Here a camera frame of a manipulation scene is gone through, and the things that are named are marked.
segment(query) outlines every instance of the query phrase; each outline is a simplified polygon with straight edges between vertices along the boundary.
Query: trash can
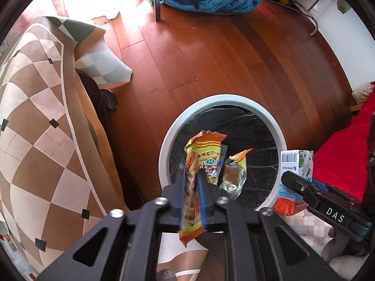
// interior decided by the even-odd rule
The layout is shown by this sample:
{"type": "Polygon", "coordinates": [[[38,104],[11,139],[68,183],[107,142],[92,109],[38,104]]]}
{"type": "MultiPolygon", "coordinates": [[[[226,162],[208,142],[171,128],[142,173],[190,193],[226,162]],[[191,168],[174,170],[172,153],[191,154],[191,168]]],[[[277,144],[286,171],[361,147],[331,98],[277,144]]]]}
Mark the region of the trash can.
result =
{"type": "Polygon", "coordinates": [[[204,98],[188,107],[173,122],[159,156],[162,189],[173,183],[178,169],[184,167],[184,147],[201,130],[227,135],[222,142],[228,146],[225,160],[242,150],[253,149],[246,156],[247,179],[235,202],[254,210],[272,207],[280,183],[281,151],[286,150],[284,136],[266,109],[253,100],[237,95],[204,98]]]}

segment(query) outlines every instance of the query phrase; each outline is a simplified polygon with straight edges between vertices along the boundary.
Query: wooden floor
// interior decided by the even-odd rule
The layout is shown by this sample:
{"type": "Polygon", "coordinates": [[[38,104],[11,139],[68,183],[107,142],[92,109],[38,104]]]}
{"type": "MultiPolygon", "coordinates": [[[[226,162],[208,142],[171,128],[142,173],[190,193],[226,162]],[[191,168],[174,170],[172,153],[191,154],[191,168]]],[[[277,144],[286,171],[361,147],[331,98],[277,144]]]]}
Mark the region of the wooden floor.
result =
{"type": "Polygon", "coordinates": [[[282,6],[262,1],[248,14],[212,16],[162,5],[156,23],[151,6],[134,0],[103,26],[108,46],[133,69],[130,83],[113,88],[111,124],[147,200],[161,193],[164,136],[197,100],[238,94],[258,102],[289,149],[316,151],[349,118],[351,89],[335,55],[320,33],[309,36],[307,19],[282,6]]]}

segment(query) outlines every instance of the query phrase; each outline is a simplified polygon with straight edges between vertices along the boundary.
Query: black trash bag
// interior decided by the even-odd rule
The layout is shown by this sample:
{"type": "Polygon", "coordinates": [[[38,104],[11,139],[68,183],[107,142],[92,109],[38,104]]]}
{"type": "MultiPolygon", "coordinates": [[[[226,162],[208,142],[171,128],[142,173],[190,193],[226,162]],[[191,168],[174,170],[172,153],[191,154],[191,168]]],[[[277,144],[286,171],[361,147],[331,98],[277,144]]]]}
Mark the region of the black trash bag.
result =
{"type": "MultiPolygon", "coordinates": [[[[254,113],[236,106],[217,106],[195,115],[178,133],[169,157],[169,173],[174,182],[177,171],[184,168],[184,147],[190,138],[202,130],[227,135],[224,161],[231,155],[253,148],[246,155],[247,179],[235,202],[256,209],[271,193],[276,182],[279,156],[275,140],[267,125],[254,113]]],[[[224,166],[219,175],[222,182],[224,166]]]]}

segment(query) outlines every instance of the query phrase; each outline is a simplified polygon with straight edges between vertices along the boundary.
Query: triangular cutout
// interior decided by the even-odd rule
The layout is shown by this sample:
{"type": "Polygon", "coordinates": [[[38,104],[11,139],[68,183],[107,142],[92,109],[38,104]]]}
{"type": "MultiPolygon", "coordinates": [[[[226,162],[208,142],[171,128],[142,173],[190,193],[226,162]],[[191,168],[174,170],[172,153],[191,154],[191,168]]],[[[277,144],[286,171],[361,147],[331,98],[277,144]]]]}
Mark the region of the triangular cutout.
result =
{"type": "Polygon", "coordinates": [[[73,254],[73,260],[80,262],[88,267],[92,267],[96,257],[99,254],[100,247],[108,232],[108,228],[104,227],[98,231],[88,242],[86,242],[79,250],[73,254]]]}
{"type": "Polygon", "coordinates": [[[309,253],[289,236],[282,227],[276,227],[275,232],[287,265],[295,265],[309,257],[309,253]]]}

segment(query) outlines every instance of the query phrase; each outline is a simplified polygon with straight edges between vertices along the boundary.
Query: barcode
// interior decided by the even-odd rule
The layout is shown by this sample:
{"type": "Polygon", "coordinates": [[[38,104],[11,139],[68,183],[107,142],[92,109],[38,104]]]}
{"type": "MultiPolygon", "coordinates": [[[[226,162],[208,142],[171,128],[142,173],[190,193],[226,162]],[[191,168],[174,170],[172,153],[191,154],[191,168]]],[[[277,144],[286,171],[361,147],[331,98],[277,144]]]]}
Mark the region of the barcode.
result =
{"type": "Polygon", "coordinates": [[[297,153],[283,153],[281,154],[281,161],[283,163],[296,163],[297,153]]]}

